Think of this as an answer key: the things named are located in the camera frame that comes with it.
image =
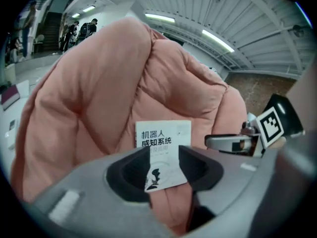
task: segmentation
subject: black silhouette illustration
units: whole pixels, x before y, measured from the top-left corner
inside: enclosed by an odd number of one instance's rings
[[[154,169],[152,171],[152,175],[155,176],[155,180],[152,179],[152,184],[150,185],[150,187],[147,188],[147,190],[157,188],[156,185],[159,184],[159,182],[158,182],[160,180],[160,178],[159,178],[159,175],[160,175],[159,169]]]

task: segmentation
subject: staircase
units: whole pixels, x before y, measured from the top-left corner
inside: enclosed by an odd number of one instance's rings
[[[59,50],[59,26],[62,13],[48,12],[43,28],[43,52]]]

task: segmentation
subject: white table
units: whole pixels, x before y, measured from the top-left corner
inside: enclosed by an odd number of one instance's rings
[[[15,157],[15,149],[7,148],[7,139],[5,133],[9,130],[9,124],[13,119],[20,123],[22,109],[29,97],[29,81],[25,80],[16,85],[20,93],[20,99],[13,103],[9,108],[3,111],[0,107],[0,164],[2,171],[7,179],[10,178],[11,165]]]

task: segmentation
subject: white card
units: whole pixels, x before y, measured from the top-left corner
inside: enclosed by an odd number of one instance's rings
[[[150,170],[145,192],[165,189],[187,182],[179,167],[178,146],[191,144],[191,121],[136,122],[136,146],[150,146]]]
[[[283,134],[284,129],[274,107],[271,107],[256,119],[264,148],[269,147]]]

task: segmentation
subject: fluorescent light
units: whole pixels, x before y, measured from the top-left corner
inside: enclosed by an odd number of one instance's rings
[[[304,13],[303,9],[300,7],[300,5],[295,2],[295,4],[297,5],[298,9],[301,11],[301,13],[303,14],[304,18],[306,19],[307,23],[309,24],[309,26],[311,28],[313,28],[311,21],[309,20],[309,18],[307,17],[307,15]]]
[[[205,34],[208,37],[212,38],[214,41],[217,41],[220,45],[222,45],[224,48],[228,49],[230,52],[234,52],[233,48],[231,48],[229,45],[225,44],[221,39],[219,39],[215,35],[211,34],[210,32],[207,32],[206,30],[203,30],[203,34]]]
[[[90,6],[90,7],[88,7],[88,8],[86,8],[86,9],[84,9],[83,11],[84,12],[87,12],[87,11],[90,11],[90,10],[93,10],[93,9],[95,9],[96,7],[95,6]]]
[[[278,108],[282,111],[283,114],[286,114],[285,110],[283,109],[282,105],[277,103]]]
[[[175,23],[175,19],[174,18],[168,18],[168,17],[154,15],[154,14],[148,14],[148,13],[145,13],[145,16],[149,17],[149,18],[156,18],[156,19],[165,20],[165,21],[168,21],[168,22]]]

